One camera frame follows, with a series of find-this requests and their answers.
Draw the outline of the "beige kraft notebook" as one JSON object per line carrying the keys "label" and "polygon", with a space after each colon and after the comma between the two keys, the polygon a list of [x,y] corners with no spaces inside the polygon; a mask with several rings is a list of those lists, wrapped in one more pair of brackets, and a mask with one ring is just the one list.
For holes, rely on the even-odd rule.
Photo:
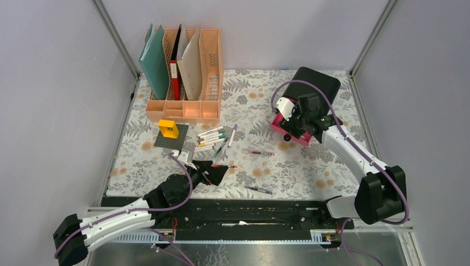
{"label": "beige kraft notebook", "polygon": [[199,100],[202,90],[200,35],[201,29],[197,27],[192,37],[189,38],[187,29],[181,24],[181,33],[176,55],[177,66],[180,71],[187,99],[193,101]]}

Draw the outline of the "white purple marker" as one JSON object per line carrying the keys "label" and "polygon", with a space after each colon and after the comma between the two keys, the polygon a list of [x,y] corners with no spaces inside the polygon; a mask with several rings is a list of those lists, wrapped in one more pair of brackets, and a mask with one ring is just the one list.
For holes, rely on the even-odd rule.
{"label": "white purple marker", "polygon": [[237,124],[235,124],[234,127],[233,127],[231,136],[230,136],[230,138],[229,138],[228,146],[227,146],[228,149],[230,149],[230,148],[232,147],[232,145],[233,145],[233,140],[234,140],[234,136],[235,136],[236,131],[237,131],[237,127],[238,127]]}

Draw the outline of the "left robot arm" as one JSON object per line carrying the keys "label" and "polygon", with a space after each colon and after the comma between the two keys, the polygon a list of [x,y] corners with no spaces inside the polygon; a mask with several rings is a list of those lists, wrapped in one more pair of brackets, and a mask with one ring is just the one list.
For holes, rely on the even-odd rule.
{"label": "left robot arm", "polygon": [[212,161],[180,164],[183,175],[172,174],[143,197],[105,214],[66,216],[53,233],[54,258],[59,265],[76,265],[90,252],[125,233],[156,226],[167,227],[172,213],[186,204],[200,184],[218,186],[229,167]]}

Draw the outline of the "teal folder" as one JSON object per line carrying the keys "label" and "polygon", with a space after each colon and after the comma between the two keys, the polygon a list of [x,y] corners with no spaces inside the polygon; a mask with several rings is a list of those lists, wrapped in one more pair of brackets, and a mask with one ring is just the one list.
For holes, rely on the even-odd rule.
{"label": "teal folder", "polygon": [[139,63],[156,100],[165,100],[169,88],[169,75],[163,46],[165,30],[150,24]]}

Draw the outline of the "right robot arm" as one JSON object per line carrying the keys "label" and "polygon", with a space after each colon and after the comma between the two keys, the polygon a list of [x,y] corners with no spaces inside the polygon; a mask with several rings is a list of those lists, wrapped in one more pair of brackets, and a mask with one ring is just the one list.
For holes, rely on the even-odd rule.
{"label": "right robot arm", "polygon": [[318,213],[318,221],[332,228],[340,218],[359,218],[366,224],[383,222],[399,225],[410,215],[406,198],[406,177],[399,166],[389,166],[373,156],[348,132],[324,93],[304,94],[297,99],[282,96],[271,106],[280,122],[296,132],[315,138],[331,150],[348,167],[359,182],[353,196],[336,196],[325,201],[326,208]]}

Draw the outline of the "black pink drawer box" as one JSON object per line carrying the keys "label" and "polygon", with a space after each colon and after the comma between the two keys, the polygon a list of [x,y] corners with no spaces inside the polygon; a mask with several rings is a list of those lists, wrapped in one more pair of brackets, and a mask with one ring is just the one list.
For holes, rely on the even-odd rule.
{"label": "black pink drawer box", "polygon": [[[281,97],[289,98],[293,102],[296,102],[298,97],[304,94],[317,93],[318,95],[321,95],[329,107],[328,115],[331,115],[330,106],[333,103],[341,86],[340,81],[337,78],[323,74],[313,69],[309,69],[307,67],[299,68],[293,76],[292,80],[285,83],[284,85],[287,88]],[[280,97],[278,99],[275,97],[275,95],[272,97],[272,109],[275,112],[275,118],[273,119],[270,128],[273,131],[281,134],[284,141],[286,142],[294,141],[300,145],[308,146],[310,144],[310,140],[315,137],[304,133],[300,138],[295,138],[291,134],[287,133],[284,129],[284,119],[279,111],[275,109],[275,104]],[[333,116],[332,127],[337,124],[341,125],[342,122],[340,120],[335,121]],[[321,138],[315,139],[318,142],[322,142]]]}

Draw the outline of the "white marker pink cap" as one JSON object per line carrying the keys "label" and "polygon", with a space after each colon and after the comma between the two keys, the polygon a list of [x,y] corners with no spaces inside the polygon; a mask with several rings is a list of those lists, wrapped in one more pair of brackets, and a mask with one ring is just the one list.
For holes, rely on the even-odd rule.
{"label": "white marker pink cap", "polygon": [[213,150],[213,149],[214,149],[214,145],[208,145],[208,146],[195,147],[195,148],[192,148],[191,150],[193,152],[203,152],[203,151],[208,151],[208,150]]}

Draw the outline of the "red binder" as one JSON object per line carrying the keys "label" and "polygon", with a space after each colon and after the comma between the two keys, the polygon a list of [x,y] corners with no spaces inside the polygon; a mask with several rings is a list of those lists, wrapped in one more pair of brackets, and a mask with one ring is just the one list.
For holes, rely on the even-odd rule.
{"label": "red binder", "polygon": [[182,25],[180,24],[177,30],[176,39],[175,39],[172,54],[170,57],[170,72],[171,72],[172,85],[173,85],[173,98],[175,100],[181,100],[181,79],[179,76],[178,66],[177,66],[177,53],[178,53],[181,31],[182,31]]}

